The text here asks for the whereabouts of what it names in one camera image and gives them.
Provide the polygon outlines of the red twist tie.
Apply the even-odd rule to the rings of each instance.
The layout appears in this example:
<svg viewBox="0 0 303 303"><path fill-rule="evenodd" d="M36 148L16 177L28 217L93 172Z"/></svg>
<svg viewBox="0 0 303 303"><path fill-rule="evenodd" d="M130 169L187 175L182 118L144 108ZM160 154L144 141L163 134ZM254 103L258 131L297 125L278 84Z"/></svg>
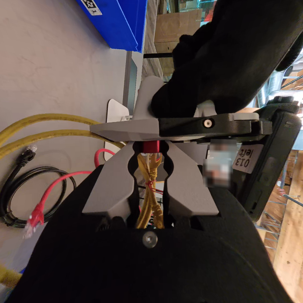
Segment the red twist tie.
<svg viewBox="0 0 303 303"><path fill-rule="evenodd" d="M165 183L164 181L150 180L146 182L146 186L151 192L155 194L163 195L164 183Z"/></svg>

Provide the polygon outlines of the red ethernet coupler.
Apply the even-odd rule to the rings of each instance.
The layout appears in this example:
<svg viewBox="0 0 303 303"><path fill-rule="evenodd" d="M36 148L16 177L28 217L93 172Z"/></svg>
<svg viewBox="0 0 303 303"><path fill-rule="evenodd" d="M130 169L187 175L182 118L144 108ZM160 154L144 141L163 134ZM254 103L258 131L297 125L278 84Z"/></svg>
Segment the red ethernet coupler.
<svg viewBox="0 0 303 303"><path fill-rule="evenodd" d="M144 141L142 142L141 153L160 153L160 141Z"/></svg>

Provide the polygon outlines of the blue storage bin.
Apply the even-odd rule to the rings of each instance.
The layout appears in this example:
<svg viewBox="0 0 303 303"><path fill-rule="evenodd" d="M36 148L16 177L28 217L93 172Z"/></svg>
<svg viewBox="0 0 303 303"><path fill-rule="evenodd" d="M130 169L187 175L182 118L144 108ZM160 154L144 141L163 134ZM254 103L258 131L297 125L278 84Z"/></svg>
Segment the blue storage bin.
<svg viewBox="0 0 303 303"><path fill-rule="evenodd" d="M112 49L142 53L147 0L77 0Z"/></svg>

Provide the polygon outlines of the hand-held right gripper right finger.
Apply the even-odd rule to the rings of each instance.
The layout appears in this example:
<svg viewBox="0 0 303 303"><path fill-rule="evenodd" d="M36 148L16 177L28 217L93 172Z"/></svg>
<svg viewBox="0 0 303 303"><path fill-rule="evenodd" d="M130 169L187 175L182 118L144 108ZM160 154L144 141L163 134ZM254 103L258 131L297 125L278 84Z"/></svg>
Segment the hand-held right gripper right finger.
<svg viewBox="0 0 303 303"><path fill-rule="evenodd" d="M168 151L165 160L172 161L172 172L166 180L169 197L169 214L192 217L217 215L218 208L203 183L198 164L171 141L166 141Z"/></svg>

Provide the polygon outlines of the cardboard box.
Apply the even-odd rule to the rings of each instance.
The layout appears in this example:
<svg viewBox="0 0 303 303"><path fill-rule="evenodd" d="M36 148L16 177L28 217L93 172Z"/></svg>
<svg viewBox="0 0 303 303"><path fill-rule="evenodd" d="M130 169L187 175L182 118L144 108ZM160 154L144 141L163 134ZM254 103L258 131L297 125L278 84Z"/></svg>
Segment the cardboard box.
<svg viewBox="0 0 303 303"><path fill-rule="evenodd" d="M204 13L201 9L157 16L154 45L157 53L171 53L182 35L193 35Z"/></svg>

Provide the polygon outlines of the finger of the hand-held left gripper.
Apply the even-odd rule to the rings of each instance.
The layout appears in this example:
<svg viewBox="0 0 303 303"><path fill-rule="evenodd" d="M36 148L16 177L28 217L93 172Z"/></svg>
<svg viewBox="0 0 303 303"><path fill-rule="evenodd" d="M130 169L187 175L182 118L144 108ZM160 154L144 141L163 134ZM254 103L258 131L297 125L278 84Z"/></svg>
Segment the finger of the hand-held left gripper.
<svg viewBox="0 0 303 303"><path fill-rule="evenodd" d="M160 140L159 122L156 118L91 125L90 131L112 142Z"/></svg>

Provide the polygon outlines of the person's left forearm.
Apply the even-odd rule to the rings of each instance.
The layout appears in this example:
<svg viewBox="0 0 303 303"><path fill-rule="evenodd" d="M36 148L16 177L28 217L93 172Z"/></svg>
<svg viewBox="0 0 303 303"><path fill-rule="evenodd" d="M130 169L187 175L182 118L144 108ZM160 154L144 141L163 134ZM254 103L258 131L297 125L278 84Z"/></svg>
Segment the person's left forearm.
<svg viewBox="0 0 303 303"><path fill-rule="evenodd" d="M195 40L201 79L258 88L300 53L302 1L218 1Z"/></svg>

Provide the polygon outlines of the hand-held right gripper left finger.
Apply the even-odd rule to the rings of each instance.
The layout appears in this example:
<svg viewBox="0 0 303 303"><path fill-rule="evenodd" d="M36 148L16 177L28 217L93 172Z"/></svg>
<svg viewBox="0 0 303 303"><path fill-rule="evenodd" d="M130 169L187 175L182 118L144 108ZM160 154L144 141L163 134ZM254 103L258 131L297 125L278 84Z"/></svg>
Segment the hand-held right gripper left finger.
<svg viewBox="0 0 303 303"><path fill-rule="evenodd" d="M130 216L129 198L135 189L137 155L136 142L128 142L104 164L82 210L83 214L100 214L108 218Z"/></svg>

